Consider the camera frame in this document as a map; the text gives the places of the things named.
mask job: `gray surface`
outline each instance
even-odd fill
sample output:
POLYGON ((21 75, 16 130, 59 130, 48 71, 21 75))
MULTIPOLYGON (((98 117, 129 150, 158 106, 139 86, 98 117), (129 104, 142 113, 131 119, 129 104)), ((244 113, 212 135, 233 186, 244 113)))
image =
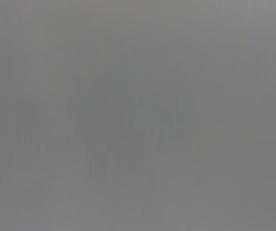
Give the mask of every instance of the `gray surface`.
POLYGON ((0 0, 3 230, 276 230, 276 1, 0 0))

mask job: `blurry gray wall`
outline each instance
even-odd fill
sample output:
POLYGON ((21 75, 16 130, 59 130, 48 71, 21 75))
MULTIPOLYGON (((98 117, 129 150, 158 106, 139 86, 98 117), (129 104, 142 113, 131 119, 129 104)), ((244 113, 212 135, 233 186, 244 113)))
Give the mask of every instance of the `blurry gray wall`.
POLYGON ((0 231, 276 231, 276 1, 0 0, 0 231))

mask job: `plain gray backdrop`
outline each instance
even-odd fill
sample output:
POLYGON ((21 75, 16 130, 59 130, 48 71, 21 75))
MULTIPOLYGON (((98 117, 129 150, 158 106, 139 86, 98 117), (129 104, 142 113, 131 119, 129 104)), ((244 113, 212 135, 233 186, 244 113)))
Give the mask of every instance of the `plain gray backdrop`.
POLYGON ((276 1, 0 0, 0 231, 276 231, 276 1))

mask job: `gray background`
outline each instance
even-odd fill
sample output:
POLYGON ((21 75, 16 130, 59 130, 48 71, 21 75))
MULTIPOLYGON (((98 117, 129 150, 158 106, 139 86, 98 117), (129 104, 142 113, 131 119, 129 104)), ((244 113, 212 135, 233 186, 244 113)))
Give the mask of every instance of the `gray background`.
POLYGON ((275 231, 275 0, 0 0, 0 231, 275 231))

